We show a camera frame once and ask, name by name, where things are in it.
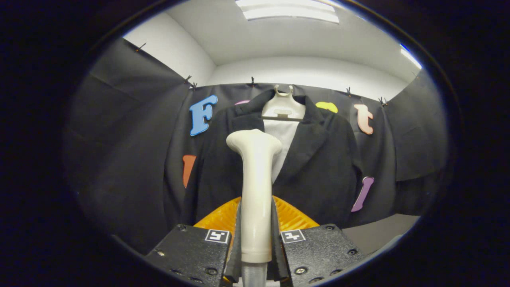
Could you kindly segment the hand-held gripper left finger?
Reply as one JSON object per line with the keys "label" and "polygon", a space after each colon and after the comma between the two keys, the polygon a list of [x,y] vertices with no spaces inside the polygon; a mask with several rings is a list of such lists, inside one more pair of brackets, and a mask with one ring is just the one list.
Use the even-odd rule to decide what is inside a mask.
{"label": "hand-held gripper left finger", "polygon": [[195,225],[176,225],[146,256],[157,269],[206,287],[231,287],[225,270],[234,250],[240,197]]}

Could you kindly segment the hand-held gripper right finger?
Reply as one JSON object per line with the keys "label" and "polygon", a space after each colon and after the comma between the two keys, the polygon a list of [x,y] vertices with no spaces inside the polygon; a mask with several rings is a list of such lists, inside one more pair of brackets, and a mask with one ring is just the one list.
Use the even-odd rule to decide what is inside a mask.
{"label": "hand-held gripper right finger", "polygon": [[335,224],[319,225],[273,197],[271,279],[281,287],[306,287],[341,274],[366,258]]}

